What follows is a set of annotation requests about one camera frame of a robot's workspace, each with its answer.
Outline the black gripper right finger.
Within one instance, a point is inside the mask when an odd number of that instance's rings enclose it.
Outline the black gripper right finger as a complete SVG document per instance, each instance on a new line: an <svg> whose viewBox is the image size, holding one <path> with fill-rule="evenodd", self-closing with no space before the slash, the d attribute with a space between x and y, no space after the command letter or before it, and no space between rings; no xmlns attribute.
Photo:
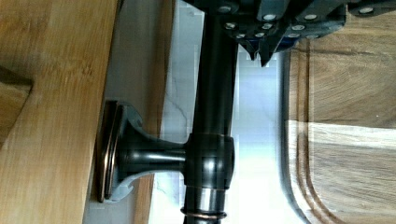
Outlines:
<svg viewBox="0 0 396 224"><path fill-rule="evenodd" d="M271 12L262 12L264 25L271 24L269 33L260 40L260 61L265 66L275 53L292 48L300 39L320 38L343 28L346 23L347 0L287 0Z"/></svg>

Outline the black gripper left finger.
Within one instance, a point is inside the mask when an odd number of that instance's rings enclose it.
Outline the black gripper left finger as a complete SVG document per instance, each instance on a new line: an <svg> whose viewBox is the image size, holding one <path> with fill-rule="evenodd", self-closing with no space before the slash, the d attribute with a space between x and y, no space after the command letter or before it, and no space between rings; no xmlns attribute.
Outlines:
<svg viewBox="0 0 396 224"><path fill-rule="evenodd" d="M183 0L212 16L223 32L240 44L252 61L271 59L271 0Z"/></svg>

